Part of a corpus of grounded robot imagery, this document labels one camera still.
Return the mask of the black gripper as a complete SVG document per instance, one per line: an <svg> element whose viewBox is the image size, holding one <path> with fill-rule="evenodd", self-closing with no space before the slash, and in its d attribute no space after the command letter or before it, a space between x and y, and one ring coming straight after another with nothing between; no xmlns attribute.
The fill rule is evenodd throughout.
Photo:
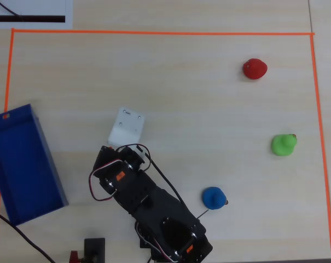
<svg viewBox="0 0 331 263"><path fill-rule="evenodd" d="M144 145L123 145L117 148L102 146L94 170L105 166L107 169L123 168L130 171L148 170L152 159Z"/></svg>

